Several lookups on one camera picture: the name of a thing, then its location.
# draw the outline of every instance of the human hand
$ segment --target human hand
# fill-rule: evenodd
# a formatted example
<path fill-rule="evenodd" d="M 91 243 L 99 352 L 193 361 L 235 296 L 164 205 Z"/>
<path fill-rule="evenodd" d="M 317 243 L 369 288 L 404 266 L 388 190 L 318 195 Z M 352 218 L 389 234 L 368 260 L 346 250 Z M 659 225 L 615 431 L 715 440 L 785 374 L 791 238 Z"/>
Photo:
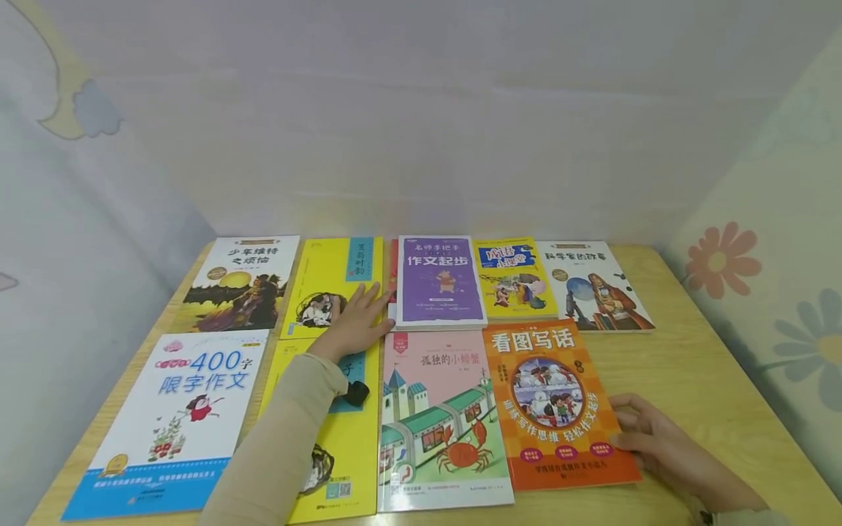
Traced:
<path fill-rule="evenodd" d="M 651 403 L 632 393 L 612 396 L 609 402 L 623 430 L 610 441 L 633 451 L 639 467 L 698 497 L 711 513 L 768 508 L 748 484 Z"/>
<path fill-rule="evenodd" d="M 386 307 L 391 292 L 377 297 L 380 284 L 375 283 L 368 291 L 360 284 L 348 300 L 345 310 L 331 320 L 330 327 L 322 333 L 308 353 L 315 354 L 335 364 L 346 354 L 358 353 L 391 331 L 394 320 L 383 320 L 376 327 L 371 324 Z"/>

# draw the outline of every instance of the book cover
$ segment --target book cover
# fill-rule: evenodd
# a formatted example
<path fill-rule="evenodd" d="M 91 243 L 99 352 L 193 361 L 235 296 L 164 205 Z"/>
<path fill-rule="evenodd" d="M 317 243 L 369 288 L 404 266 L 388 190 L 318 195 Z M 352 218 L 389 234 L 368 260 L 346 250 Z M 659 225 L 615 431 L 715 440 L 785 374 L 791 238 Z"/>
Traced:
<path fill-rule="evenodd" d="M 217 239 L 169 331 L 273 329 L 298 240 L 298 236 Z"/>
<path fill-rule="evenodd" d="M 389 298 L 388 316 L 394 320 L 397 316 L 397 239 L 389 241 L 389 290 L 392 297 Z"/>
<path fill-rule="evenodd" d="M 469 236 L 400 236 L 398 258 L 398 326 L 487 323 Z"/>
<path fill-rule="evenodd" d="M 488 319 L 556 318 L 556 300 L 531 237 L 474 241 Z"/>
<path fill-rule="evenodd" d="M 260 412 L 286 366 L 314 340 L 280 340 L 274 352 Z M 333 401 L 312 451 L 312 471 L 298 494 L 289 524 L 371 515 L 377 506 L 377 407 L 380 343 L 341 359 L 348 381 L 362 381 L 371 393 L 360 407 L 343 398 Z"/>
<path fill-rule="evenodd" d="M 383 279 L 382 237 L 304 241 L 280 339 L 315 338 L 330 327 L 360 283 Z"/>
<path fill-rule="evenodd" d="M 482 332 L 515 491 L 640 481 L 614 449 L 614 411 L 572 320 Z"/>
<path fill-rule="evenodd" d="M 655 326 L 605 242 L 537 242 L 559 317 L 580 331 L 648 332 Z"/>
<path fill-rule="evenodd" d="M 514 502 L 479 331 L 386 335 L 377 508 Z"/>
<path fill-rule="evenodd" d="M 234 453 L 268 337 L 161 336 L 61 520 L 201 509 Z"/>

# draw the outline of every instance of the white book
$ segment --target white book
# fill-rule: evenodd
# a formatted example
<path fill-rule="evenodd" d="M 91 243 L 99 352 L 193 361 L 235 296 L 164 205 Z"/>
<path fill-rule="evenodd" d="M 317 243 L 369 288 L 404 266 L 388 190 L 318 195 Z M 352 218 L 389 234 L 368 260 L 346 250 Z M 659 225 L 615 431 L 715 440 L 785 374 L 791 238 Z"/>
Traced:
<path fill-rule="evenodd" d="M 559 318 L 580 331 L 650 332 L 655 326 L 608 243 L 538 241 Z"/>
<path fill-rule="evenodd" d="M 299 236 L 220 237 L 170 332 L 272 329 L 296 260 Z"/>
<path fill-rule="evenodd" d="M 395 331 L 488 325 L 470 236 L 400 236 Z"/>
<path fill-rule="evenodd" d="M 237 446 L 268 337 L 163 335 L 61 520 L 201 509 Z"/>

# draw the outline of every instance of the yellow book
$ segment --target yellow book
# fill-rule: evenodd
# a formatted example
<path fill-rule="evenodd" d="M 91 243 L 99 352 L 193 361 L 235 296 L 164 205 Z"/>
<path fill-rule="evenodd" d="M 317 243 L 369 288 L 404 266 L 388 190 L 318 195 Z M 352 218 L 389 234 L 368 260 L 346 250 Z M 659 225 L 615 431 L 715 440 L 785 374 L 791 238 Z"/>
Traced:
<path fill-rule="evenodd" d="M 382 278 L 382 237 L 306 240 L 279 338 L 319 337 L 360 283 Z"/>
<path fill-rule="evenodd" d="M 305 353 L 313 339 L 280 340 L 260 412 L 269 405 L 284 369 Z M 363 381 L 371 389 L 362 407 L 337 398 L 316 439 L 312 471 L 298 494 L 288 524 L 372 515 L 377 508 L 377 410 L 380 392 L 380 342 L 363 353 L 339 361 L 350 382 Z"/>
<path fill-rule="evenodd" d="M 474 241 L 489 321 L 558 318 L 558 305 L 532 237 Z"/>

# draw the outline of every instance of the cloud pattern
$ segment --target cloud pattern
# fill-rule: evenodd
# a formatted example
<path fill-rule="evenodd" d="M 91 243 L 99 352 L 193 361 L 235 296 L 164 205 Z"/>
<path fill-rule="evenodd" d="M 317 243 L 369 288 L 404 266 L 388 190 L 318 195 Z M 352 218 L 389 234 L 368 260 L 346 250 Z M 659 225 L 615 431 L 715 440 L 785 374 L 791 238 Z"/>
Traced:
<path fill-rule="evenodd" d="M 85 135 L 91 138 L 101 133 L 113 135 L 120 129 L 123 118 L 111 99 L 89 78 L 82 89 L 73 94 L 73 115 Z"/>

